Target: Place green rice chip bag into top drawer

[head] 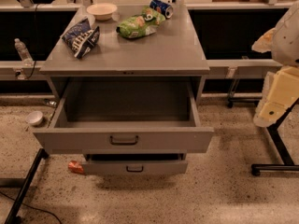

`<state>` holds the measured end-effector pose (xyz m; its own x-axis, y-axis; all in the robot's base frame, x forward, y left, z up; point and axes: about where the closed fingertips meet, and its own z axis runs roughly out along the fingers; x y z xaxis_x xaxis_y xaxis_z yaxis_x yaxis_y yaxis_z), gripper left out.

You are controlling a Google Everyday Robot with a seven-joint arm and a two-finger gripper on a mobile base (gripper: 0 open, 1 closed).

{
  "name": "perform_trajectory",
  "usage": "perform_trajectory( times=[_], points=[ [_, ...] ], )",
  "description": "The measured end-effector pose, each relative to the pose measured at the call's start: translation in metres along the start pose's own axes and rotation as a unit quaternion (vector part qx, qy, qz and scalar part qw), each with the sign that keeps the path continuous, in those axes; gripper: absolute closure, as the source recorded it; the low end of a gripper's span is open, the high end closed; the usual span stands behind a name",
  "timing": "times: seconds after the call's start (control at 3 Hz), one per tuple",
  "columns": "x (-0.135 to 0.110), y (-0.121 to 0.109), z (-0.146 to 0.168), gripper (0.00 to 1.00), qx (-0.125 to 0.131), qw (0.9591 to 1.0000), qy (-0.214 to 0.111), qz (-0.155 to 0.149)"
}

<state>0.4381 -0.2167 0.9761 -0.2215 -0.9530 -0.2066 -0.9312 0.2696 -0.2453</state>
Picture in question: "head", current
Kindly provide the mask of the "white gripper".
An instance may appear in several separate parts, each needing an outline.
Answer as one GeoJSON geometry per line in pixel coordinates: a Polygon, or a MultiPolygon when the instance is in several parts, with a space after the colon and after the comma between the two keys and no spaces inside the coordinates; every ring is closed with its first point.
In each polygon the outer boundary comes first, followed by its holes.
{"type": "MultiPolygon", "coordinates": [[[[273,35],[276,31],[272,28],[256,40],[251,49],[256,52],[266,53],[272,49],[273,35]]],[[[258,127],[269,127],[277,122],[299,98],[299,68],[285,66],[278,72],[268,72],[263,82],[262,99],[255,109],[253,122],[258,127]]]]}

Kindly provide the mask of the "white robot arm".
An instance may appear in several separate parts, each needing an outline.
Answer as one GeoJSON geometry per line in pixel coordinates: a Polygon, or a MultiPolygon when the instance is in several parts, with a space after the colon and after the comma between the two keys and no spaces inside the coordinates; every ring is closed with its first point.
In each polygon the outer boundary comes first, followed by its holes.
{"type": "Polygon", "coordinates": [[[253,118],[255,125],[269,127],[299,98],[299,1],[251,49],[260,53],[270,51],[272,59],[282,65],[276,73],[266,74],[263,97],[253,118]]]}

